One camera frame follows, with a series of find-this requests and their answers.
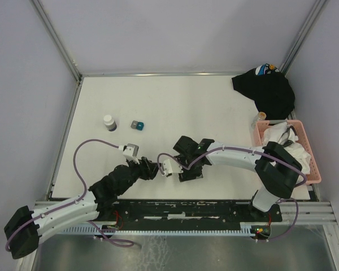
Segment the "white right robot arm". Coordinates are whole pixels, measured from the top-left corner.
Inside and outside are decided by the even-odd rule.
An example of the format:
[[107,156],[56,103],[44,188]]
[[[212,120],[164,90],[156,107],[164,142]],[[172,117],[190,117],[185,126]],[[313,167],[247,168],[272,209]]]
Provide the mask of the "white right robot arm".
[[206,138],[197,143],[183,135],[173,149],[183,169],[180,181],[201,178],[205,165],[227,165],[256,173],[262,187],[248,206],[248,214],[255,221],[266,217],[279,200],[289,199],[298,179],[303,177],[301,164],[282,145],[272,141],[265,146],[237,147]]

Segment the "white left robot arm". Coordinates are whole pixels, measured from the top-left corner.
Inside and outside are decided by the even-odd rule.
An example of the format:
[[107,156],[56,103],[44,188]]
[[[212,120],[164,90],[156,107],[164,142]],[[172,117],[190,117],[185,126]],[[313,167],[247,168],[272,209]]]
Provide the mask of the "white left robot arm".
[[18,208],[4,227],[6,251],[13,259],[20,259],[66,228],[97,217],[101,220],[110,219],[114,213],[112,203],[137,180],[153,180],[159,167],[160,164],[145,157],[138,163],[128,161],[127,165],[118,165],[74,198],[42,209],[30,210],[28,206]]

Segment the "clear pill bottle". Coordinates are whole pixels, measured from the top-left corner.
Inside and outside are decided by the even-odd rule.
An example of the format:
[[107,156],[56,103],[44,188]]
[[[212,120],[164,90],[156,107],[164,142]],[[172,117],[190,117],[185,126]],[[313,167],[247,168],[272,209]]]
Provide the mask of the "clear pill bottle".
[[267,115],[266,115],[265,112],[262,112],[262,111],[258,112],[258,113],[255,115],[255,117],[254,117],[254,119],[253,119],[253,121],[252,121],[252,123],[251,123],[251,128],[252,128],[252,129],[255,129],[255,126],[256,126],[257,122],[258,122],[258,121],[263,121],[263,120],[265,120],[266,117],[267,117]]

